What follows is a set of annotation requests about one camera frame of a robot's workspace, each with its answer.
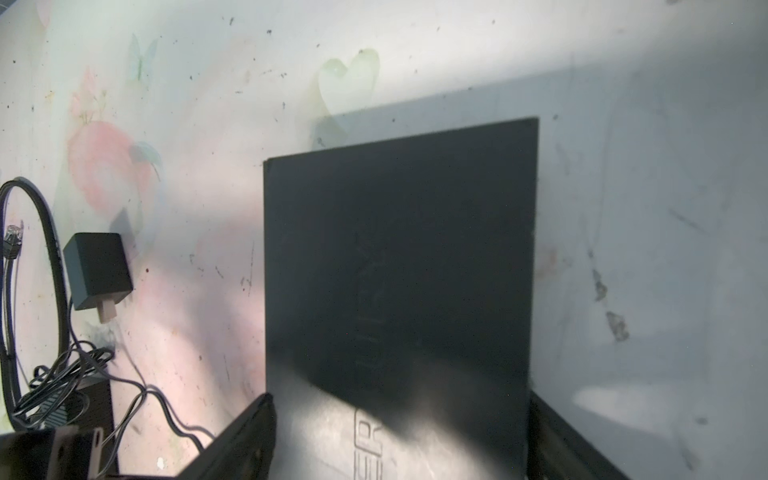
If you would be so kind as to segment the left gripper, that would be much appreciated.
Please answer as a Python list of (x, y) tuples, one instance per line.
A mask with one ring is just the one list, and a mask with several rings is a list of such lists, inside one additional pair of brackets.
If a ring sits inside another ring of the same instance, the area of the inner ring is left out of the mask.
[(77, 426), (1, 436), (1, 480), (98, 479), (104, 431)]

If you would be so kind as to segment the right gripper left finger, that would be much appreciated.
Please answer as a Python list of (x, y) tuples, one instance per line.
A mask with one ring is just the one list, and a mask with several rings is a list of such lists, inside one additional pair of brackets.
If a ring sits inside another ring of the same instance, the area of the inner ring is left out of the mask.
[(277, 437), (270, 393), (254, 400), (177, 479), (267, 479)]

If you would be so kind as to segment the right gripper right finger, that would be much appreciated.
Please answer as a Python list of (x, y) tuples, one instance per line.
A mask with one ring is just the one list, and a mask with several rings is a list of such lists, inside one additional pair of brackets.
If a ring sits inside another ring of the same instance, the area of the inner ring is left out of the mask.
[(629, 479), (535, 392), (527, 441), (528, 479)]

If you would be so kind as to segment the black router box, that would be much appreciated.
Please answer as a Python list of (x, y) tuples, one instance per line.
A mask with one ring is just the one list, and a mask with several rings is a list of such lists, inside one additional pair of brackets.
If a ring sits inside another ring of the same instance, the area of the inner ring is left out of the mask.
[(264, 165), (274, 479), (521, 479), (539, 122)]

